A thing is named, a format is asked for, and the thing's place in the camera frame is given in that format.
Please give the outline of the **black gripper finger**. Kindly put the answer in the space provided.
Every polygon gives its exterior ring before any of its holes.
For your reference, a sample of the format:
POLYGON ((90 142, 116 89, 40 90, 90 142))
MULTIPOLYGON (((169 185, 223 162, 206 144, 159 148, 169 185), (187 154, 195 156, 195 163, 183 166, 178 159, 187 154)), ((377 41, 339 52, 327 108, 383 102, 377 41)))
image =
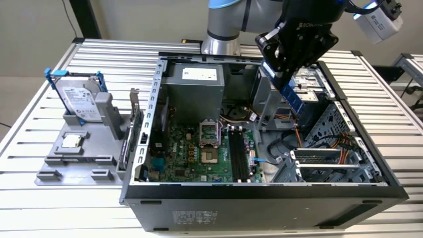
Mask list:
POLYGON ((291 52, 291 71, 310 67, 338 41, 339 38, 331 31, 299 35, 291 52))
POLYGON ((290 36, 291 27, 277 27, 255 39, 265 63, 277 74, 291 73, 290 36))

